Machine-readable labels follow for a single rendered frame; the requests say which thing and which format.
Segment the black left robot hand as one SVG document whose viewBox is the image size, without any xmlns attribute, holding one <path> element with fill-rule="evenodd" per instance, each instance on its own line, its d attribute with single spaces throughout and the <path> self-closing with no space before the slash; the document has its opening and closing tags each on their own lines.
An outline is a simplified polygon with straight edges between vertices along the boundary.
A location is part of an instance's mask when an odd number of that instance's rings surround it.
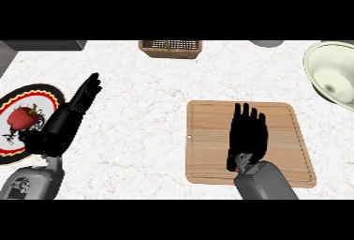
<svg viewBox="0 0 354 240">
<path fill-rule="evenodd" d="M 47 157 L 59 157 L 63 154 L 76 136 L 82 116 L 91 107 L 100 89 L 99 74 L 93 73 L 71 101 L 56 109 L 42 129 L 40 131 L 25 130 L 19 134 L 28 153 Z"/>
</svg>

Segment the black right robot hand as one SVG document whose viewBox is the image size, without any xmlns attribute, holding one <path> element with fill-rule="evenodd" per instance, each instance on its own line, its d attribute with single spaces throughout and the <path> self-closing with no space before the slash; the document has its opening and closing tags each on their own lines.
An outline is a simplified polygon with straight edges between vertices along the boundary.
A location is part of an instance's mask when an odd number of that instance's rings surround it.
<svg viewBox="0 0 354 240">
<path fill-rule="evenodd" d="M 227 170 L 236 170 L 236 156 L 250 154 L 250 164 L 264 158 L 268 144 L 268 129 L 265 114 L 249 108 L 249 104 L 234 104 L 230 127 L 230 149 L 227 156 Z"/>
</svg>

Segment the wooden cutting board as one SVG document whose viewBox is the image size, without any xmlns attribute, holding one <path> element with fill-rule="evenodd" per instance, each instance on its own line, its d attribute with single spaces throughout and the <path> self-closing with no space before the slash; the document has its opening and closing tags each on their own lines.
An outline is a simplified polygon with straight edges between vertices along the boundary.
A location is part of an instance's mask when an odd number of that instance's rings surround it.
<svg viewBox="0 0 354 240">
<path fill-rule="evenodd" d="M 295 188 L 311 188 L 317 176 L 308 157 L 293 108 L 281 102 L 193 100 L 187 103 L 186 178 L 193 184 L 230 185 L 236 173 L 227 170 L 233 149 L 250 150 L 259 134 L 234 124 L 237 113 L 265 115 L 268 129 L 264 160 L 273 162 Z"/>
</svg>

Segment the brown wicker basket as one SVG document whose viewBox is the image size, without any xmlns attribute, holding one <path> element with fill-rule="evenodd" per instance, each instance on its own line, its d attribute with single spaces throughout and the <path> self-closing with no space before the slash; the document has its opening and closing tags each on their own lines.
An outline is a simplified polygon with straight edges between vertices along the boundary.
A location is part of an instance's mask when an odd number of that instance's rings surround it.
<svg viewBox="0 0 354 240">
<path fill-rule="evenodd" d="M 194 59 L 202 51 L 202 41 L 140 40 L 138 48 L 152 58 Z"/>
</svg>

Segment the black red patterned plate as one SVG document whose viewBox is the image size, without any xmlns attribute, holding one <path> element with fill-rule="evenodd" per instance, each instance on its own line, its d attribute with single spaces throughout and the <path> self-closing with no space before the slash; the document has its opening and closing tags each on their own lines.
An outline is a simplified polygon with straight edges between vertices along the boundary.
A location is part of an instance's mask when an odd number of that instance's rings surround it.
<svg viewBox="0 0 354 240">
<path fill-rule="evenodd" d="M 48 84 L 31 84 L 9 92 L 0 98 L 0 165 L 12 164 L 31 154 L 25 151 L 25 145 L 17 140 L 19 131 L 12 130 L 7 119 L 17 108 L 28 108 L 38 115 L 37 123 L 29 127 L 40 130 L 65 102 L 60 90 Z"/>
</svg>

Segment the dark grey appliance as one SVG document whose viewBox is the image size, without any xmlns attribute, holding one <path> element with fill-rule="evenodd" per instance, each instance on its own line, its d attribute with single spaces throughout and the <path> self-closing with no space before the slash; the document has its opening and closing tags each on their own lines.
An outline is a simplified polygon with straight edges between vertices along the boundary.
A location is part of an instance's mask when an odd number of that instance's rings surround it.
<svg viewBox="0 0 354 240">
<path fill-rule="evenodd" d="M 85 40 L 0 40 L 0 77 L 20 51 L 82 51 Z"/>
</svg>

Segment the pale green bowl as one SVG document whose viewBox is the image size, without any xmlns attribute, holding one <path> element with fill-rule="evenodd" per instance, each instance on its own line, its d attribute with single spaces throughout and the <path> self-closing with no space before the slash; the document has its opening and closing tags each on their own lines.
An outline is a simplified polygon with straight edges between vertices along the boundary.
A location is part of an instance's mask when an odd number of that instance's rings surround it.
<svg viewBox="0 0 354 240">
<path fill-rule="evenodd" d="M 304 54 L 302 65 L 318 95 L 354 112 L 354 43 L 314 44 Z"/>
</svg>

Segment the grey round object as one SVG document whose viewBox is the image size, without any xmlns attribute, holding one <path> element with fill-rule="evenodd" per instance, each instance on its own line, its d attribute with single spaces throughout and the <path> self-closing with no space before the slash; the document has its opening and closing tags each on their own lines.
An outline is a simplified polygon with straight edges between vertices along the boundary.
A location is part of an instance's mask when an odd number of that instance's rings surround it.
<svg viewBox="0 0 354 240">
<path fill-rule="evenodd" d="M 283 43 L 283 40 L 250 40 L 250 42 L 258 47 L 274 48 Z"/>
</svg>

